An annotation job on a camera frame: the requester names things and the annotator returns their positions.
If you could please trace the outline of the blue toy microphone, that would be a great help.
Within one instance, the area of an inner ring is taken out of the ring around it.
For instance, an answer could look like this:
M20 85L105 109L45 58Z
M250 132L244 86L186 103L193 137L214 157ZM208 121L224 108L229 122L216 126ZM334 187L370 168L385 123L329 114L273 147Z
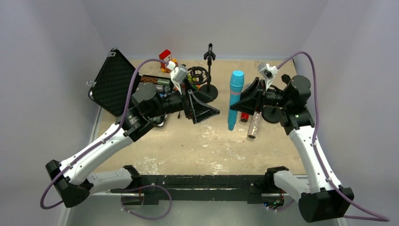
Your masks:
M230 78L230 97L228 105L228 130L233 131L237 122L236 110L231 110L230 107L240 100L240 95L244 87L245 74L243 71L235 70L231 74Z

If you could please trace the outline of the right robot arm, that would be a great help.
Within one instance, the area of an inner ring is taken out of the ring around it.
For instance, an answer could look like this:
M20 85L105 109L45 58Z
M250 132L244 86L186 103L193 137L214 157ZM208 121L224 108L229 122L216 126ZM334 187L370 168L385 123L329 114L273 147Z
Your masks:
M267 169L264 187L289 194L308 223L342 218L354 193L351 188L342 186L318 146L316 125L306 106L311 96L311 82L301 75L290 78L284 74L282 80L286 87L272 90L266 89L265 81L256 77L230 109L250 115L264 106L280 109L280 124L300 155L308 182L299 180L281 166Z

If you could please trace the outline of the tall black mic stand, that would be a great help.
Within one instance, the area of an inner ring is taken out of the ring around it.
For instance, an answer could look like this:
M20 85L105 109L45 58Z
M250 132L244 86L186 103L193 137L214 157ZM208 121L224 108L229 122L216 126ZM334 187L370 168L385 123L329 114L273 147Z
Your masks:
M207 76L206 84L201 86L199 91L201 91L202 93L207 94L213 100L215 100L217 98L217 96L218 96L218 90L217 90L215 85L211 84L211 81L212 81L211 65L212 65L212 62L215 60L215 53L213 52L213 44L212 43L209 43L209 45L208 45L208 51L204 54L204 60L207 60L208 76Z

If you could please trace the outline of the black poker chip case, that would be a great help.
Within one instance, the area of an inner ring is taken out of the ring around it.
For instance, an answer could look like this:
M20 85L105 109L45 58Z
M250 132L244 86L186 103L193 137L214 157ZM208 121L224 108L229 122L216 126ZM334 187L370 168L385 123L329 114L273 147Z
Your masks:
M112 48L91 86L88 97L115 117L122 115L127 98L128 88L135 67L117 49ZM172 92L170 78L137 74L133 90L140 84L153 83L161 97Z

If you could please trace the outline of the silver glitter microphone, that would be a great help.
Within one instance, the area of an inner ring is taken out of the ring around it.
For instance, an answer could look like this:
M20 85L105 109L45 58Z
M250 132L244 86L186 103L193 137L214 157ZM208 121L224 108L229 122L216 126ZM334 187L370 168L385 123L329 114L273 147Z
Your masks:
M257 137L259 123L261 119L262 119L261 113L254 112L247 132L248 138L255 139Z

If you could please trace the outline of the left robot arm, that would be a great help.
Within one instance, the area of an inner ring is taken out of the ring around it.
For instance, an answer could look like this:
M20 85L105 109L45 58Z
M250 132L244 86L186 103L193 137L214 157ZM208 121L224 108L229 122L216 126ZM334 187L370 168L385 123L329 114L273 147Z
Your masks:
M65 207L75 207L97 192L128 189L139 184L140 175L133 166L105 173L93 171L153 129L152 118L184 111L186 118L197 124L220 113L196 97L194 90L184 88L161 97L153 83L140 83L131 95L131 103L125 116L118 117L83 150L63 161L51 160L46 164L52 185Z

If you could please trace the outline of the tripod shock-mount mic stand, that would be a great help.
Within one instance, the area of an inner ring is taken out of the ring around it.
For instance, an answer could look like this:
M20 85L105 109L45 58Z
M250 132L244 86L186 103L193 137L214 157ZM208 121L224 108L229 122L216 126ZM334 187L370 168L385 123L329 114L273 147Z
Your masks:
M177 88L179 108L184 111L185 117L194 124L205 120L210 112L206 104L213 100L208 94L200 91L207 82L207 70L200 66L186 68L185 65L178 65L170 76Z

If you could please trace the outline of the black base frame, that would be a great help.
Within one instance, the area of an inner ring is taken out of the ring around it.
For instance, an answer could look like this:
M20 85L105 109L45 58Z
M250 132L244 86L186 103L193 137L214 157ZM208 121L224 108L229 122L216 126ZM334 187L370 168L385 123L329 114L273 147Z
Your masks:
M261 204L267 197L299 200L300 191L278 188L263 175L141 175L126 188L107 185L91 189L91 194L137 197L145 205L161 201L226 201Z

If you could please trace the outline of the red toy block house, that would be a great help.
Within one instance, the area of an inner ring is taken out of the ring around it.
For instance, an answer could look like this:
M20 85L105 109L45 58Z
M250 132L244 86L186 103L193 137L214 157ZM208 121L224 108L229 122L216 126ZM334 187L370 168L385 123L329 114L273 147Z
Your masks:
M174 62L178 65L176 59L172 57L171 51L169 49L164 50L162 53L159 54L159 59L165 61L166 63L160 63L160 69L164 73L169 73L171 70L168 68L167 64L169 61Z

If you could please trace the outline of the red glitter microphone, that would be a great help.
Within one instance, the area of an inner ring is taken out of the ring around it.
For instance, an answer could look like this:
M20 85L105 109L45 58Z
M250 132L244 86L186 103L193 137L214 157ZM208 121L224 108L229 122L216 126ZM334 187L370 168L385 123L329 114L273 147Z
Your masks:
M250 83L246 84L244 86L244 90L248 89L250 87L250 85L251 85ZM248 122L248 119L249 119L249 114L247 114L245 112L241 112L240 121L241 122Z

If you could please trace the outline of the black round-base mic stand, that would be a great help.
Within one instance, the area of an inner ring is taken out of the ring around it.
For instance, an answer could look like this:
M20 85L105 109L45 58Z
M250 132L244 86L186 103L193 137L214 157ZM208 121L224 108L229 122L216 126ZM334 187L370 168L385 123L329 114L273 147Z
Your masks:
M272 92L273 94L283 94L283 90L275 85L270 85L267 89L268 92ZM262 118L271 124L279 123L281 115L281 107L280 106L271 106L271 105L264 105L262 109L261 116Z

